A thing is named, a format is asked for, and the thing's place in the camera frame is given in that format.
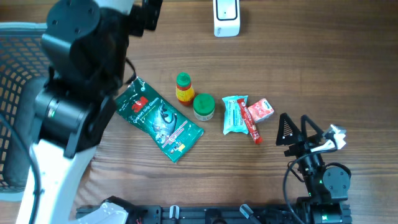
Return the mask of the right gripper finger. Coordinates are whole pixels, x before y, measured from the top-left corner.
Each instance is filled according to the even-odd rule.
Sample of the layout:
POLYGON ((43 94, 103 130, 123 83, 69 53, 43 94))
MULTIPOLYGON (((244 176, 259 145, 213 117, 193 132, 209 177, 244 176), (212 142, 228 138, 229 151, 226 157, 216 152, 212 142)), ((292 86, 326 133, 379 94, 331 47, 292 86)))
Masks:
POLYGON ((301 141, 301 132, 287 113, 282 113, 279 118, 279 128, 276 145, 292 145, 301 141))
POLYGON ((303 139, 306 142, 310 143, 320 143, 323 138, 323 130, 315 124, 314 121, 312 121, 307 115, 302 115, 301 117, 301 133, 303 136, 303 139), (313 136, 308 136, 307 135, 307 128, 306 124, 309 124, 310 127, 315 131, 315 134, 313 136))

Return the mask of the red stick sachet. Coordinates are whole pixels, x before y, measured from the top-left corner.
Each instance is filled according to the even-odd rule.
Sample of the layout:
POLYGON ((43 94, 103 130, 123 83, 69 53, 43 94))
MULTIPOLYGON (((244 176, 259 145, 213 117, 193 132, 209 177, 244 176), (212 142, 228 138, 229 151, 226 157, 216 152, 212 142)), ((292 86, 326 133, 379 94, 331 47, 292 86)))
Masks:
POLYGON ((246 107, 246 103, 243 98, 237 99, 237 103, 239 106, 239 109, 241 110, 241 115, 243 117, 243 120, 246 124, 246 127, 254 141, 255 144, 260 144, 262 143, 262 137, 259 134, 259 131, 257 130, 256 123, 254 122, 248 108, 246 107))

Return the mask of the red white small packet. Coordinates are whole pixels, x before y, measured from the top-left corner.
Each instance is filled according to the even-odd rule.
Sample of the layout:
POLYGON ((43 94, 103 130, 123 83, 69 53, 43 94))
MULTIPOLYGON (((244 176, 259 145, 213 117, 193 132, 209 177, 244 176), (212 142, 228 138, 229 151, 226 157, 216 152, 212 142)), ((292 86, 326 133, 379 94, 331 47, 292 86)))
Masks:
POLYGON ((255 123, 264 121, 274 113, 273 107, 265 98, 249 106, 248 110, 255 123))

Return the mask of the teal snack packet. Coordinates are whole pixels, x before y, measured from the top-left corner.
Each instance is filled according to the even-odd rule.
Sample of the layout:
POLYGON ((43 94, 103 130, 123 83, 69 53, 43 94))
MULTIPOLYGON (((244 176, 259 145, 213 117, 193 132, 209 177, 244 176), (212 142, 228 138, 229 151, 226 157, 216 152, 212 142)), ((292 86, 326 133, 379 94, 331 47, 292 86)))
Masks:
POLYGON ((223 126, 224 135, 227 135, 230 132, 244 133, 244 134, 248 134, 249 132, 242 118, 241 110, 237 102, 237 100, 241 98, 246 103, 248 96, 235 95, 235 96, 226 96, 222 98, 223 103, 225 105, 224 126, 223 126))

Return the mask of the green lid jar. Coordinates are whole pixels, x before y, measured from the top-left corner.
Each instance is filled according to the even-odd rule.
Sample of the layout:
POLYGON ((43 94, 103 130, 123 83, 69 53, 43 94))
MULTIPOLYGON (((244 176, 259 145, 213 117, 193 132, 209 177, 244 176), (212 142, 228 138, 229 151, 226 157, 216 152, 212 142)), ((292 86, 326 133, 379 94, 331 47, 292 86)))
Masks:
POLYGON ((198 94, 193 101, 195 117, 200 121, 210 120, 215 112, 215 100, 207 93, 198 94))

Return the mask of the yellow red sauce bottle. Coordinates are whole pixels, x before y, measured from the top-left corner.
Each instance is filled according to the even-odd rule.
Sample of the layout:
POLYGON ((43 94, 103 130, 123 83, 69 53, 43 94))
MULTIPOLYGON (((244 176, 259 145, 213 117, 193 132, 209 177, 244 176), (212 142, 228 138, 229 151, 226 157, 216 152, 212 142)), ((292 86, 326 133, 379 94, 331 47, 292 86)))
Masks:
POLYGON ((190 106, 195 98, 195 90, 193 89, 190 75, 185 72, 177 75, 176 97, 184 106, 190 106))

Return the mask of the green 3M gloves packet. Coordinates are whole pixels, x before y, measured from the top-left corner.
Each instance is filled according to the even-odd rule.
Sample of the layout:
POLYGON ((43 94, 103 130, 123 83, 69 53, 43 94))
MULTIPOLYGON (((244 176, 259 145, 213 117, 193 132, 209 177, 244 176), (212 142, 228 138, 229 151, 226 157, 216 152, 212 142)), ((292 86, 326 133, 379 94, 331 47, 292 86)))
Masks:
POLYGON ((181 114, 147 82, 137 77, 116 98, 118 115, 147 133, 176 163, 201 138, 204 129, 181 114))

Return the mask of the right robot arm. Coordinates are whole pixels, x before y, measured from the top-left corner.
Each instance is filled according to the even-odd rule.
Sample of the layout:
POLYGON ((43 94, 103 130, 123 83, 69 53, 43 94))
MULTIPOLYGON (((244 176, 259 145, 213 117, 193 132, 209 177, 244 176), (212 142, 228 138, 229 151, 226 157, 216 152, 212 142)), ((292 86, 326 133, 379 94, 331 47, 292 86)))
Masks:
POLYGON ((278 146, 288 146, 284 156, 295 159, 287 164, 282 191, 288 211, 295 223, 351 223, 348 190, 351 170, 338 162, 325 163, 323 154, 346 146, 346 130, 331 124, 322 130, 307 115, 301 116, 297 127, 287 113, 279 118, 276 138, 278 146), (308 195, 299 197, 292 205, 286 190, 287 178, 293 174, 305 184, 308 195))

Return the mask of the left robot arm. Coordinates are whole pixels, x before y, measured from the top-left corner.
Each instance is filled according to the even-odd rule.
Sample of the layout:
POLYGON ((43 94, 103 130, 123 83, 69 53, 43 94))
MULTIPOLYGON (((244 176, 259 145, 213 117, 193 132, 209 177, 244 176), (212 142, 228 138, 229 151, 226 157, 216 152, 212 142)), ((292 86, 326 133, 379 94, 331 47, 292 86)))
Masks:
POLYGON ((49 78, 34 101, 18 223, 67 223, 80 180, 116 111, 129 37, 155 30, 161 0, 57 2, 41 47, 49 78))

